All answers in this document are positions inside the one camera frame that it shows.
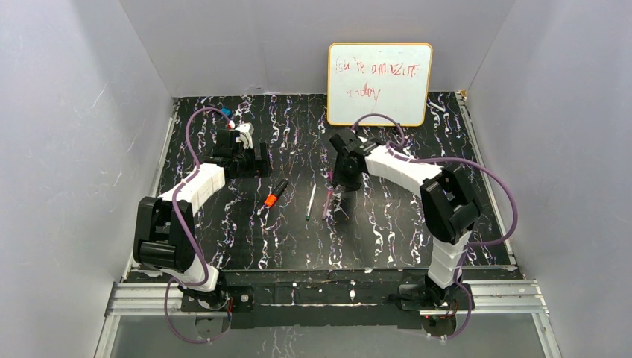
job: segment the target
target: gray floor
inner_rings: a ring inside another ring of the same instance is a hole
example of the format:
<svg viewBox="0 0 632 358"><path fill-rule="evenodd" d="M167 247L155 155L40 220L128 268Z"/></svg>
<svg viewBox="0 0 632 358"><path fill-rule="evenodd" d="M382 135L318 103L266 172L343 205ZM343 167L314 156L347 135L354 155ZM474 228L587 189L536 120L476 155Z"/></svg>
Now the gray floor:
<svg viewBox="0 0 632 358"><path fill-rule="evenodd" d="M182 334L196 337L193 318L174 320ZM220 324L212 322L209 334ZM164 317L128 316L121 319L112 357L544 357L531 314L474 315L445 344L421 334L395 327L267 327L191 345L169 331Z"/></svg>

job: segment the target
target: cable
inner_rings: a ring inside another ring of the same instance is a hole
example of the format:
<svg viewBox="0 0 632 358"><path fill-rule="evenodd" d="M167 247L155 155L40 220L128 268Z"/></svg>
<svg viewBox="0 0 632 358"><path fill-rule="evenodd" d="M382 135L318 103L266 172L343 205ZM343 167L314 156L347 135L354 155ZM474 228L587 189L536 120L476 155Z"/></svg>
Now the cable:
<svg viewBox="0 0 632 358"><path fill-rule="evenodd" d="M507 198L509 199L509 203L511 205L511 226L509 227L509 230L507 230L507 233L505 233L505 235L503 235L500 239L496 239L493 241L489 241L489 242L468 242L465 245L465 249L467 250L468 248L473 248L475 246L493 246L493 245L498 245L503 243L505 240L509 239L509 236L511 236L514 231L516 231L516 226L518 225L518 206L516 204L516 199L514 197L514 194L511 193L511 191L509 190L509 188L507 187L507 184L505 184L504 181L502 181L497 175L495 175L494 173L492 173L489 169L481 166L480 164L473 162L471 160L467 160L467 159L463 159L463 158L457 158L457 157L440 157L440 158L428 158L428 159L419 159L419 158L413 158L413 157L408 157L405 156L404 154L401 154L399 152L396 152L395 150L393 150L393 147L397 147L397 148L401 148L404 146L405 144L405 135L404 135L404 130L402 129L402 126L399 125L399 123L395 122L394 119L392 119L389 116L386 116L384 114L379 114L379 113L369 113L366 114L362 117L360 117L357 121L355 121L355 123L353 124L353 126L351 127L352 130L355 130L358 125L360 124L360 122L368 117L371 116L375 116L375 117L381 117L383 119L388 120L389 122L393 123L395 125L395 127L397 128L397 130L399 131L399 135L401 136L400 141L395 145L395 143L393 143L392 141L388 141L386 142L386 148L388 150L388 153L390 155L392 155L393 157L399 159L399 160L403 160L405 162L410 162L410 163L428 163L428 164L435 164L435 163L463 163L463 164L467 164L468 166L472 166L473 168L476 168L478 170L480 170L481 172L489 175L490 177L492 177L492 179L494 179L498 185L500 185L500 187L505 191L505 194L507 195ZM463 322L463 324L453 333L450 334L448 336L442 336L441 338L445 337L446 339L451 339L456 337L459 333L463 332L463 330L465 329L465 327L467 326L468 322L470 322L470 316L472 315L472 295L470 294L469 291L467 291L467 289L465 288L465 286L458 281L458 274L461 271L461 266L463 265L463 261L465 260L465 252L463 253L463 255L461 255L461 258L458 261L458 264L456 265L457 269L455 270L455 276L454 276L454 281L456 283L456 285L458 286L459 289L462 289L463 292L465 292L465 295L467 296L467 314L465 316L465 321Z"/></svg>
<svg viewBox="0 0 632 358"><path fill-rule="evenodd" d="M193 146L191 145L191 139L189 138L189 131L191 130L191 123L193 122L193 119L200 113L202 112L206 112L206 111L214 111L216 113L220 113L224 119L226 119L226 122L230 122L230 118L228 118L228 116L226 115L226 113L222 112L221 110L218 110L217 108L213 108L213 107L205 107L205 108L201 108L199 110L196 110L195 112L193 112L193 114L191 115L191 117L189 117L189 120L186 123L186 128L185 128L185 141L186 141L186 147L189 149L189 153L191 153L191 155L193 156L193 162L195 163L195 169L193 170L193 173L191 174L191 177L189 178L189 180L192 180L193 178L195 178L196 176L198 176L198 173L200 172L200 159L198 158L198 155L195 153L195 151L193 150ZM168 309L167 309L167 300L169 299L169 289L171 288L171 284L173 282L176 282L179 286L185 287L196 287L196 286L202 286L204 284L206 284L206 282L209 280L209 268L206 265L206 261L204 259L204 253L202 252L202 250L200 249L200 246L198 245L198 243L195 241L195 238L193 237L193 233L189 230L189 226L186 224L184 217L182 215L182 212L180 212L180 208L177 206L177 195L180 193L180 191L182 190L182 188L188 183L187 179L183 179L182 182L180 182L180 184L176 187L176 189L174 190L174 194L171 197L171 203L173 203L173 208L174 208L174 213L176 213L176 216L178 217L178 221L180 222L180 226L182 226L182 229L184 229L184 233L186 234L186 237L189 239L189 243L191 244L191 246L193 247L193 251L195 251L195 255L197 256L197 258L200 260L200 263L202 264L202 268L204 270L204 279L200 282L188 282L188 283L183 283L182 281L178 280L177 277L172 277L171 279L169 279L169 282L167 283L167 291L165 292L165 318L167 320L167 324L169 326L169 328L171 329L171 332L173 332L173 334L182 339L184 342L188 342L188 343L192 343L192 344L206 344L208 342L212 342L214 340L216 340L217 338L221 337L226 331L224 331L223 333L220 333L219 336L216 336L212 339L204 339L204 340L196 340L196 339L189 339L186 338L185 336L183 336L182 334L180 334L180 332L178 332L176 330L176 328L174 327L173 323L171 323L171 319L169 318L169 314L168 314Z"/></svg>

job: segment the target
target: black tabletop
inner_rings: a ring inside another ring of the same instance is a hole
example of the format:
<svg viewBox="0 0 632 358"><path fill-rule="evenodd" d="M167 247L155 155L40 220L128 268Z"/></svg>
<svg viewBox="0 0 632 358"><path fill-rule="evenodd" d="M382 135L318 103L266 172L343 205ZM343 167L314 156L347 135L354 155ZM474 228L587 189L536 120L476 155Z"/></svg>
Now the black tabletop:
<svg viewBox="0 0 632 358"><path fill-rule="evenodd" d="M406 128L407 154L415 157L463 157L476 160L470 135L455 94L431 92L433 107L424 123ZM427 267L430 234L419 198L382 178L365 175L357 192L335 191L332 212L322 220L335 151L329 138L339 128L326 120L325 95L260 95L181 98L168 147L159 192L166 192L193 169L184 144L185 125L199 108L225 107L235 122L254 126L255 142L270 146L273 173L269 178L232 180L213 195L196 217L195 235L206 261L224 269L365 269ZM215 129L224 121L214 113L200 115L191 129L193 147L203 154ZM393 128L362 128L367 137L395 139ZM272 208L264 207L277 181L289 180ZM500 237L482 176L470 171L484 207L473 240ZM306 220L312 188L312 217ZM507 265L504 245L470 249L469 265Z"/></svg>

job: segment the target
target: blue object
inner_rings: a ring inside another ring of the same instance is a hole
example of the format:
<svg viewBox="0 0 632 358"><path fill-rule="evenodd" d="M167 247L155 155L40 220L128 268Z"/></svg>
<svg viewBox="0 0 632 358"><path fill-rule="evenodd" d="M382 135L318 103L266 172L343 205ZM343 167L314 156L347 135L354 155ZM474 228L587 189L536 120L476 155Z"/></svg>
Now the blue object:
<svg viewBox="0 0 632 358"><path fill-rule="evenodd" d="M230 118L230 115L233 114L231 110L227 110L226 108L222 108L221 111L226 115L226 117Z"/></svg>

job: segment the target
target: whiteboard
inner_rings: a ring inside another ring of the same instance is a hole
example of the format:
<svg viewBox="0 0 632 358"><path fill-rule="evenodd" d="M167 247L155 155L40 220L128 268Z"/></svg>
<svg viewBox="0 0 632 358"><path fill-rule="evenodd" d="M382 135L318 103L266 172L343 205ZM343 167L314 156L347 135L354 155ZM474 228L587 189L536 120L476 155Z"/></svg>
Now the whiteboard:
<svg viewBox="0 0 632 358"><path fill-rule="evenodd" d="M327 121L352 125L368 113L402 126L423 123L432 64L428 43L334 43L329 47ZM370 117L361 125L393 125Z"/></svg>

